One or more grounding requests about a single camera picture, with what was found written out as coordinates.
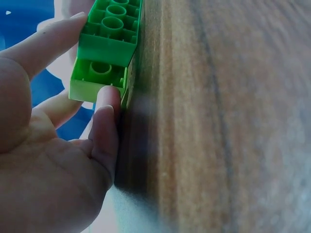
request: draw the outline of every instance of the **green lego brick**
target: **green lego brick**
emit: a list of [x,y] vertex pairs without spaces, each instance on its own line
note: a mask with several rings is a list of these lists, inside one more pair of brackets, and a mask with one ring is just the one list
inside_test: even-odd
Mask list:
[[128,67],[138,44],[142,0],[96,0],[84,26],[78,59]]
[[119,89],[123,98],[126,83],[126,67],[76,59],[70,80],[69,98],[95,103],[99,90],[106,85]]

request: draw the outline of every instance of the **finger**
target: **finger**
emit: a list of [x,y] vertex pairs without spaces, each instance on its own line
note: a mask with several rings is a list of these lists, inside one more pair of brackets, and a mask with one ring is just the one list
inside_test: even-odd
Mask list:
[[[115,112],[115,120],[118,120],[120,115],[120,92],[112,86],[104,86],[98,93],[95,112],[106,105],[111,105]],[[93,119],[87,124],[80,139],[87,139],[93,125]]]
[[53,23],[15,46],[1,51],[0,57],[19,63],[32,79],[78,42],[86,20],[87,16],[80,13]]
[[55,128],[59,128],[72,118],[80,109],[82,102],[70,100],[68,91],[53,96],[34,108],[44,112]]
[[95,112],[106,105],[111,105],[114,110],[115,121],[118,121],[121,111],[120,91],[113,86],[104,86],[97,95]]
[[93,127],[89,134],[93,142],[91,159],[108,172],[109,186],[114,182],[115,166],[118,154],[119,139],[113,107],[107,105],[94,115]]

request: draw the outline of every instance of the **hand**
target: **hand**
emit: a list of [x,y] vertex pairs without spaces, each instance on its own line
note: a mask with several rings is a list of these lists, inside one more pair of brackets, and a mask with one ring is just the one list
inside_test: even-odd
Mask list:
[[32,109],[31,79],[77,43],[85,22],[82,14],[51,24],[0,52],[0,232],[81,232],[113,183],[117,89],[100,91],[86,140],[57,138],[81,106],[67,93]]

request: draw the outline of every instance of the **palm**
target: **palm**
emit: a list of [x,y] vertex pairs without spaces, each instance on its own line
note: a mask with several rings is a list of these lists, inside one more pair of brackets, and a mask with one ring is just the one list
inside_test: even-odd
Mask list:
[[[100,170],[87,152],[56,138],[55,129],[44,114],[30,127],[33,130],[26,141],[0,157],[1,201],[11,203],[11,209],[19,210],[14,218],[26,222],[44,215],[47,222],[40,224],[47,226],[61,219],[71,220],[63,222],[66,228],[60,224],[58,230],[70,232],[73,225],[79,230],[85,228],[100,211],[108,174],[101,170],[99,176]],[[81,214],[70,219],[68,213]]]
[[57,137],[55,130],[81,106],[68,94],[35,109],[31,105],[30,80],[77,43],[85,21],[81,17],[56,23],[0,52],[1,232],[82,231],[97,216],[113,182],[120,108],[116,89],[101,92],[85,140]]

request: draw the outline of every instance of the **fingernail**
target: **fingernail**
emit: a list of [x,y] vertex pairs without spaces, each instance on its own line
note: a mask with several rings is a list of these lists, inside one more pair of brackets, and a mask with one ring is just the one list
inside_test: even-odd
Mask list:
[[111,114],[112,114],[112,116],[114,117],[114,115],[115,115],[115,110],[114,110],[114,108],[112,107],[112,105],[106,105],[104,108],[110,109]]
[[85,17],[86,14],[84,12],[80,12],[75,14],[74,16],[71,16],[70,18],[81,18],[81,17]]

